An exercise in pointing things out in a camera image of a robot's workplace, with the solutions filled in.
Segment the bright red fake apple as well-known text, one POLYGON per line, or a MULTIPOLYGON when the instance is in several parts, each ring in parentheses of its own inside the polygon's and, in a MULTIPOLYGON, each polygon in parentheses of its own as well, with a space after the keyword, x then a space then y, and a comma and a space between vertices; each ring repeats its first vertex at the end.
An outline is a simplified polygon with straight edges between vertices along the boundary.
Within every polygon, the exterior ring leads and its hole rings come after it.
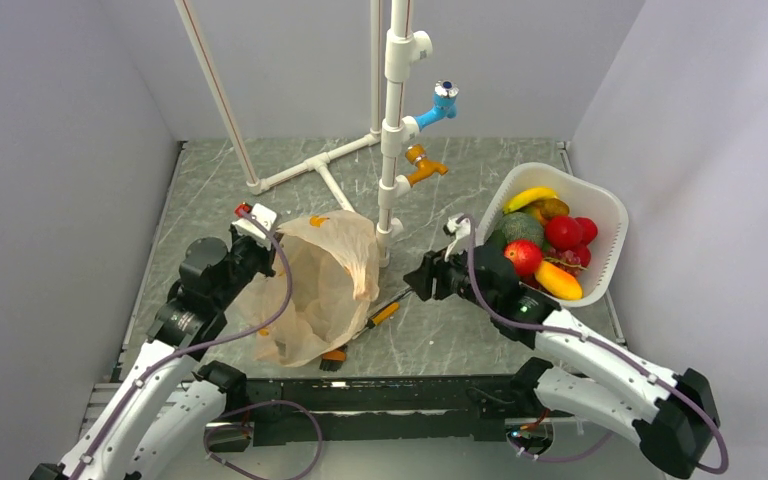
POLYGON ((534 242, 526 239, 519 239, 509 243, 503 253, 513 264, 519 277, 533 275, 543 262, 541 248, 534 242))

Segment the orange plastic bag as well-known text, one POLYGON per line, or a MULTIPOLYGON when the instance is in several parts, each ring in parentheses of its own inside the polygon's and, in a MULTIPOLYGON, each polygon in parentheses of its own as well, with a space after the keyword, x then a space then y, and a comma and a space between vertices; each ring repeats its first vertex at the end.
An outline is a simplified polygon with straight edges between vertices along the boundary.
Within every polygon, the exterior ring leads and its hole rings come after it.
POLYGON ((287 308, 254 340, 252 357, 300 367, 345 343, 366 324, 379 295, 375 224, 348 210, 277 227, 292 274, 287 308))

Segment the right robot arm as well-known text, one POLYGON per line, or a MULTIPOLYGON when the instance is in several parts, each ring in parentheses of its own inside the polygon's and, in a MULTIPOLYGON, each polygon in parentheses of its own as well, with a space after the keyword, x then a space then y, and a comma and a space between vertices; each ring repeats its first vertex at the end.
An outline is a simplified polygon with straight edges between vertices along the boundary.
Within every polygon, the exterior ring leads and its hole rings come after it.
POLYGON ((703 374, 692 368, 676 373, 609 341, 522 283, 500 251, 428 251, 403 280, 423 301, 457 296, 483 308, 504 337, 578 370, 573 375, 539 357, 527 360, 509 387, 520 413, 560 411, 588 420, 627 439, 677 479, 728 470, 720 417, 703 374))

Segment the yellow fake fruit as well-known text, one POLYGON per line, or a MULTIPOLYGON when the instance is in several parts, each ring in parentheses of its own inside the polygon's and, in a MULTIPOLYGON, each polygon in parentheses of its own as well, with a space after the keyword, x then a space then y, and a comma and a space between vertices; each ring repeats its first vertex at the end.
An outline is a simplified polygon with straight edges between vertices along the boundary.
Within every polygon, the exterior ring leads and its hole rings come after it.
POLYGON ((542 218, 549 221, 558 216, 568 216, 569 206, 558 198, 541 200, 538 203, 538 211, 542 218))

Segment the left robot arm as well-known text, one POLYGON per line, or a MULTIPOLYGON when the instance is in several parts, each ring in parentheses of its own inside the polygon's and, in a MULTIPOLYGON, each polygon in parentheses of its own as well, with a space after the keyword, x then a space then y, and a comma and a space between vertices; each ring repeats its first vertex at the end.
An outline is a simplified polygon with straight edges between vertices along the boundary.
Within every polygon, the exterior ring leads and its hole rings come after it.
POLYGON ((155 479, 212 420, 239 417, 249 403, 244 373, 200 362, 218 345, 225 312, 257 275, 273 275, 272 229, 234 222, 231 241, 201 238, 157 312, 137 360, 77 444, 34 479, 155 479))

